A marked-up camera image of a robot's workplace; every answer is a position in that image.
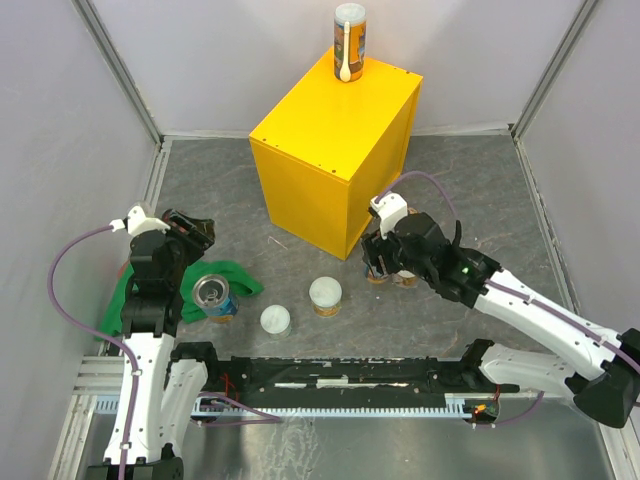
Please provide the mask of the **tall can with white spoon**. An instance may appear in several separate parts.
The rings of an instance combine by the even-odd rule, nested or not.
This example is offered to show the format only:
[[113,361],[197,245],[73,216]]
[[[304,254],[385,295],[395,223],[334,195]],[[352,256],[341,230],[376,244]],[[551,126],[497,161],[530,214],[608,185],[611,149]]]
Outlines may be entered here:
[[364,70],[366,9],[343,3],[334,11],[334,74],[344,83],[358,80]]

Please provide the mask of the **green cloth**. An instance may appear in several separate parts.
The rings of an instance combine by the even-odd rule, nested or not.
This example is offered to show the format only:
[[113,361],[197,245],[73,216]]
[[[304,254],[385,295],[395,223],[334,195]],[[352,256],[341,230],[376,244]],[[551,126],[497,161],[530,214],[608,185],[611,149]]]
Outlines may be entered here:
[[[122,331],[120,312],[125,302],[125,288],[133,274],[132,266],[126,262],[121,267],[119,274],[114,293],[99,325],[99,331],[110,336],[117,336]],[[197,280],[211,274],[224,277],[229,283],[231,293],[236,298],[251,297],[264,291],[264,286],[237,262],[198,260],[187,267],[180,287],[183,298],[182,321],[184,323],[191,324],[206,318],[205,313],[193,300],[192,289]]]

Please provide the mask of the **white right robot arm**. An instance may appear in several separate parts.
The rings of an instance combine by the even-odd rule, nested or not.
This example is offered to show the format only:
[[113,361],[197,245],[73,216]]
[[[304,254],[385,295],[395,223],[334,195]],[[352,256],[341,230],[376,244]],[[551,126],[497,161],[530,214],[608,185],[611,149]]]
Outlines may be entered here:
[[526,334],[548,354],[498,344],[462,362],[460,382],[481,391],[513,384],[570,398],[612,428],[627,423],[639,400],[639,332],[619,333],[584,319],[529,288],[496,260],[446,239],[426,213],[408,214],[388,233],[362,236],[363,260],[376,274],[406,271],[440,297],[490,315]]

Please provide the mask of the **small can white lid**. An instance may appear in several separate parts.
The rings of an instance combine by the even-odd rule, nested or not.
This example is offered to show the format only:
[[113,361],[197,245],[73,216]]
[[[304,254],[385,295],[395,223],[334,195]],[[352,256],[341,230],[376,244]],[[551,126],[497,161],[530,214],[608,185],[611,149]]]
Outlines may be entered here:
[[417,281],[418,278],[407,271],[400,271],[392,275],[393,284],[401,288],[414,288]]

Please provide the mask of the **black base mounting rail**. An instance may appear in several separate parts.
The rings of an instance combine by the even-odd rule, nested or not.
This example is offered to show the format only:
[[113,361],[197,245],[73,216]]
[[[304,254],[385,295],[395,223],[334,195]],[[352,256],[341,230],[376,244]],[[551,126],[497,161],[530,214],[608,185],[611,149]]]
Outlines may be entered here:
[[494,343],[476,340],[460,359],[250,358],[217,362],[207,391],[228,393],[257,409],[442,408],[447,394],[517,393],[480,372],[480,356]]

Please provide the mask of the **blue yellow can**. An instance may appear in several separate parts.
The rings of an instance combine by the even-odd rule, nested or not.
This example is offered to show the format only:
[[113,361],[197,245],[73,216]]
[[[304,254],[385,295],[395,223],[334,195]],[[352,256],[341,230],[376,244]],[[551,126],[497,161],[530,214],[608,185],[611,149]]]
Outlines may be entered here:
[[383,284],[389,280],[388,274],[377,273],[375,269],[365,268],[365,277],[372,284]]

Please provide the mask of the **small jar white lid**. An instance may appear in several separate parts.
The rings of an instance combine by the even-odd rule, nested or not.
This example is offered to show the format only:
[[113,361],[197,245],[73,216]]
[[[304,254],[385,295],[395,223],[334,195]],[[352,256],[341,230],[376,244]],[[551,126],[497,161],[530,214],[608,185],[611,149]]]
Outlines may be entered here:
[[282,305],[270,305],[261,313],[260,325],[270,337],[285,338],[291,332],[290,313]]

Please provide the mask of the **yellow wooden cabinet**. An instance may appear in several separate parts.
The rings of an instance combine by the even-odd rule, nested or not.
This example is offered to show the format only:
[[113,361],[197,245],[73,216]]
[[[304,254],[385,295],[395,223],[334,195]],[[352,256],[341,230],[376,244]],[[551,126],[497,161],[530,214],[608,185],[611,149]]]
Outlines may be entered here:
[[346,259],[404,168],[422,76],[379,60],[338,80],[327,50],[250,133],[271,222]]

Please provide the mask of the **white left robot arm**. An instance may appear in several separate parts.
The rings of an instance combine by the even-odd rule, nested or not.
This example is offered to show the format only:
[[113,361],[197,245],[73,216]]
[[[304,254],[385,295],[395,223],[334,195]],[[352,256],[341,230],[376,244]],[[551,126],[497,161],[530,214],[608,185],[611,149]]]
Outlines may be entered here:
[[211,343],[176,341],[184,273],[214,244],[214,222],[173,209],[156,218],[136,204],[121,225],[131,237],[133,269],[120,313],[123,380],[102,462],[86,476],[181,479],[182,443],[196,398],[221,378]]

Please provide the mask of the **yellow can white lid middle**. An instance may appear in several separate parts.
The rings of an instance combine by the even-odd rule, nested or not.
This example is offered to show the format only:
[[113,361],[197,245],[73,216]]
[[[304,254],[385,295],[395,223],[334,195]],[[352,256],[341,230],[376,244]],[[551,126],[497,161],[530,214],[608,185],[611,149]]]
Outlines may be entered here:
[[336,279],[322,276],[311,283],[309,297],[317,315],[332,317],[340,310],[342,287]]

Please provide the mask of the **open blue tin can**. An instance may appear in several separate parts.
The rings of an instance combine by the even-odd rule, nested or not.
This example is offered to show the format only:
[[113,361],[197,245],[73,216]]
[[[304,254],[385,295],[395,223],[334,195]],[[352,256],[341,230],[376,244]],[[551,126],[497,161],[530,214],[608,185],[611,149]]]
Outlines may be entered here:
[[217,323],[231,321],[238,311],[238,300],[221,275],[206,275],[197,280],[192,297],[202,312]]

